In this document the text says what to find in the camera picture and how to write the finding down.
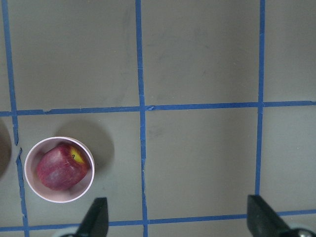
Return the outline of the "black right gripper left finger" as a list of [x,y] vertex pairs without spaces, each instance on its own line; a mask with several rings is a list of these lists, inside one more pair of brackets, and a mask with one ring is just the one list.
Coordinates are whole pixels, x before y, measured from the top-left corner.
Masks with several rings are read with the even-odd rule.
[[96,198],[90,206],[76,237],[106,237],[109,229],[108,202],[106,197]]

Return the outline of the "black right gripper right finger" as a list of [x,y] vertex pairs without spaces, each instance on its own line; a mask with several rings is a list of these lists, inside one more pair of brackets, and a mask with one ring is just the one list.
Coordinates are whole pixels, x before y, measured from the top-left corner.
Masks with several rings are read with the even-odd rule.
[[253,237],[314,237],[315,232],[292,228],[260,195],[247,196],[247,227]]

